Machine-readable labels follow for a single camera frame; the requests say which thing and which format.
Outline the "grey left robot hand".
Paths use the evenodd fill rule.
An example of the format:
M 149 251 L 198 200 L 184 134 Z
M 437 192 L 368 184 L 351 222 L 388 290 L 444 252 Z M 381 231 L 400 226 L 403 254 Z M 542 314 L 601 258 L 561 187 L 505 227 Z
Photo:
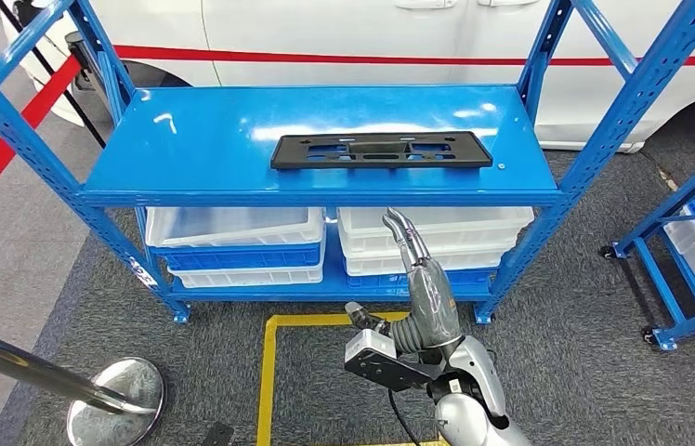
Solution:
M 221 422 L 214 422 L 207 430 L 202 446 L 230 446 L 234 428 Z

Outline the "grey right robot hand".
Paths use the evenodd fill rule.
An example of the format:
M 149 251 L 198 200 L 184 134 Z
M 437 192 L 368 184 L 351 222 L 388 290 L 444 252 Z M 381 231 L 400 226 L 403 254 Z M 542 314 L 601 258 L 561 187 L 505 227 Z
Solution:
M 441 264 L 434 259 L 413 222 L 396 208 L 382 216 L 400 249 L 405 267 L 409 314 L 399 321 L 374 316 L 356 302 L 345 304 L 351 323 L 393 339 L 399 353 L 418 353 L 443 348 L 463 336 L 451 283 Z

